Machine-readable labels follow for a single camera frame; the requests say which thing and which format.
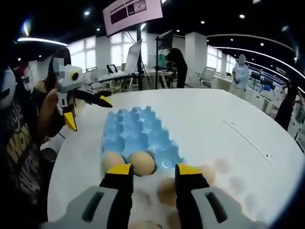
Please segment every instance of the window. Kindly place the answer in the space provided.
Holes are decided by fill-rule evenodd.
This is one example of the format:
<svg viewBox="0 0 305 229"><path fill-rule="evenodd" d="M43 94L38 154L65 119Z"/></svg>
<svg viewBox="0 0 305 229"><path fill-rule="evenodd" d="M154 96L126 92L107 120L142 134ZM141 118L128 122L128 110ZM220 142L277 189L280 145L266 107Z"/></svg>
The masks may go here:
<svg viewBox="0 0 305 229"><path fill-rule="evenodd" d="M73 66L81 67L83 72L87 68L96 67L95 37L74 42L67 48L70 51Z"/></svg>
<svg viewBox="0 0 305 229"><path fill-rule="evenodd" d="M233 68L236 65L236 59L230 55L227 55L227 68L226 72L227 73L232 73Z"/></svg>
<svg viewBox="0 0 305 229"><path fill-rule="evenodd" d="M136 31L129 32L133 40L137 40ZM144 64L147 64L148 54L147 54L147 43L146 43L146 32L142 32L142 46L141 55ZM111 64L115 66L121 66L122 63L126 63L129 48L134 44L129 34L127 32L120 32L113 35L110 38L111 44Z"/></svg>
<svg viewBox="0 0 305 229"><path fill-rule="evenodd" d="M216 68L217 72L221 71L222 52L211 45L208 45L208 57L206 66Z"/></svg>

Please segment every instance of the hair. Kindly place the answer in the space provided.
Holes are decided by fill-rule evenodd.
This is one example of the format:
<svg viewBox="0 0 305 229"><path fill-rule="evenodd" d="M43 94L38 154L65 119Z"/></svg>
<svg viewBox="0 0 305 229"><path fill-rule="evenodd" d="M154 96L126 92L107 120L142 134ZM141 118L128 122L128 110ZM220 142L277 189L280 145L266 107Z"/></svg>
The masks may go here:
<svg viewBox="0 0 305 229"><path fill-rule="evenodd" d="M57 83L57 77L53 69L53 60L54 58L64 58L64 65L67 64L71 65L71 55L70 51L67 48L60 48L58 49L54 55L52 56L50 63L49 63L49 69L48 69L48 76L45 79L45 88L46 91L49 92L50 90L54 89Z"/></svg>
<svg viewBox="0 0 305 229"><path fill-rule="evenodd" d="M184 57L183 57L180 49L171 48L171 50L169 51L169 53L166 56L166 59L168 61L181 62L182 60L184 60Z"/></svg>

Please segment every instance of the gray gripper base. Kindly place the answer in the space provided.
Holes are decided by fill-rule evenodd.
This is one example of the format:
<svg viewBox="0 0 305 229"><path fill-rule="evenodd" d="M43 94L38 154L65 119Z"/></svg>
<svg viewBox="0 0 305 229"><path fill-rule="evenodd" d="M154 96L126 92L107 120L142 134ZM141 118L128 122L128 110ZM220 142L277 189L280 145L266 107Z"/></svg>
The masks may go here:
<svg viewBox="0 0 305 229"><path fill-rule="evenodd" d="M266 229L262 222L253 222L240 204L217 187L191 191L197 204L204 229Z"/></svg>
<svg viewBox="0 0 305 229"><path fill-rule="evenodd" d="M66 214L43 229L107 229L110 209L118 190L92 186L72 200Z"/></svg>

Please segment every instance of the desk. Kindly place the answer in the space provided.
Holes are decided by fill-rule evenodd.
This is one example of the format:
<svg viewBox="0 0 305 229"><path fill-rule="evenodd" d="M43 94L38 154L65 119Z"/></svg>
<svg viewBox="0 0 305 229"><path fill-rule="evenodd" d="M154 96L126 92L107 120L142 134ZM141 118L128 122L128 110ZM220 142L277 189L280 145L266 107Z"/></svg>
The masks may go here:
<svg viewBox="0 0 305 229"><path fill-rule="evenodd" d="M114 94L109 99L114 108L86 105L76 120L78 132L61 147L49 187L50 221L64 215L69 201L101 182L100 147L107 113L135 106L152 107L189 165L226 161L229 171L218 172L214 185L240 202L253 220L272 222L298 186L305 162L296 142L272 118L228 92L164 89ZM234 188L237 183L242 190Z"/></svg>

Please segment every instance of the white chair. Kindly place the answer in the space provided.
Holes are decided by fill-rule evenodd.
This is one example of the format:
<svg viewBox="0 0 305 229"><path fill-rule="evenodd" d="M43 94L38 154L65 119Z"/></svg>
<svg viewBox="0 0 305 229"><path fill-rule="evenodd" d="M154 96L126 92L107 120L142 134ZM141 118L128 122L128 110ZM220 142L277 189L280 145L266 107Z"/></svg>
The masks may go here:
<svg viewBox="0 0 305 229"><path fill-rule="evenodd" d="M211 88L215 72L216 68L205 67L202 73L196 73L198 75L194 82L190 78L190 83L185 85L190 88Z"/></svg>

